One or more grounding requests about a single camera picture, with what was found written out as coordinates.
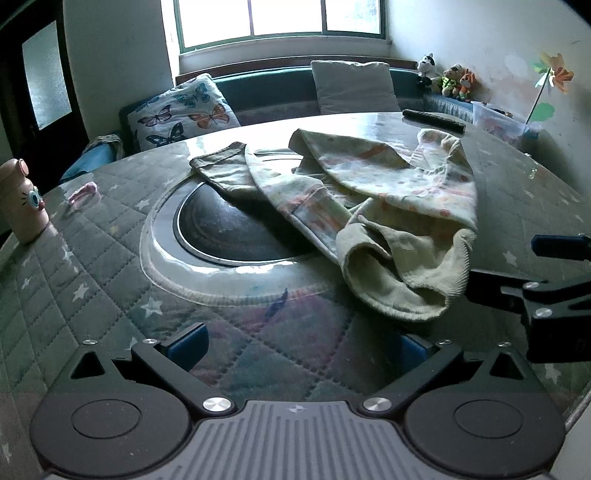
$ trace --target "round black disc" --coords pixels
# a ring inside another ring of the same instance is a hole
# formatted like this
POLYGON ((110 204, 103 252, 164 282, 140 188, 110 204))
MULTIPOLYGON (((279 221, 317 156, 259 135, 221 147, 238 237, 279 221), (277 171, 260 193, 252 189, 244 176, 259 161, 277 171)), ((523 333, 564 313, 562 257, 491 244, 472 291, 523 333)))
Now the round black disc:
POLYGON ((177 217, 179 243, 211 261, 265 262, 314 251, 268 202, 227 199, 207 184, 180 205, 177 217))
POLYGON ((558 454, 564 423, 546 393, 458 390, 439 388, 407 410, 407 437, 426 459, 456 475, 513 478, 558 454))
POLYGON ((31 422, 37 453, 76 478, 127 477, 162 462, 189 431, 187 409, 159 388, 122 390, 49 394, 31 422))

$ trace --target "window sill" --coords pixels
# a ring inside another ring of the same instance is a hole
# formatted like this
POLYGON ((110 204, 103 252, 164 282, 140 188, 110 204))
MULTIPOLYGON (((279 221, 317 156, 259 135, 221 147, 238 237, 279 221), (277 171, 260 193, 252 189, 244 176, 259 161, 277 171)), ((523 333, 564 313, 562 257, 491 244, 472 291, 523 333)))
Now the window sill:
POLYGON ((256 38, 179 55, 180 74, 251 60, 314 55, 390 57, 391 40, 339 35, 256 38))

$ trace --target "blue cloth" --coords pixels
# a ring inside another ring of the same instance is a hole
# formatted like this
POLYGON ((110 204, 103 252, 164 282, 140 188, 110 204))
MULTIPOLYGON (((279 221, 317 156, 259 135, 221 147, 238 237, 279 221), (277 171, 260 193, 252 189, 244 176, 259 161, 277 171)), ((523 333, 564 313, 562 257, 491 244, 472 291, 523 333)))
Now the blue cloth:
POLYGON ((109 144, 98 145, 76 160, 61 176, 60 183, 75 179, 84 173, 91 172, 114 161, 115 150, 109 144))

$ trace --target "wall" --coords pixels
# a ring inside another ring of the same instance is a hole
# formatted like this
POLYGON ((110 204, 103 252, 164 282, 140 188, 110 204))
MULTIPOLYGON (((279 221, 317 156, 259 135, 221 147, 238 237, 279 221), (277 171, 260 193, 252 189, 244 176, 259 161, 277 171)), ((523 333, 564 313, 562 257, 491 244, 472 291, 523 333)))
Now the wall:
POLYGON ((89 138, 119 110, 173 86, 160 0, 64 0, 74 89, 89 138))
POLYGON ((591 28, 560 0, 388 0, 392 56, 434 53, 439 66, 461 63, 482 84, 479 95, 527 117, 540 78, 540 52, 562 53, 575 76, 570 93, 544 92, 556 109, 543 123, 537 160, 581 193, 591 193, 591 28))
POLYGON ((184 53, 180 59, 180 71, 188 73, 239 61, 305 55, 389 57, 390 44, 386 40, 362 37, 260 38, 184 53))

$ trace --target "window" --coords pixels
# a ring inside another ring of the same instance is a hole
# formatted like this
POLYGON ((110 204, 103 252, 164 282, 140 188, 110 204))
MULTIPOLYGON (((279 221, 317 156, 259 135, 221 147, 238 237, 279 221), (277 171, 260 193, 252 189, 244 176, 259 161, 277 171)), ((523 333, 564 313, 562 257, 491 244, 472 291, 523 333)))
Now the window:
POLYGON ((385 38, 385 0, 175 0, 181 52, 293 35, 385 38))

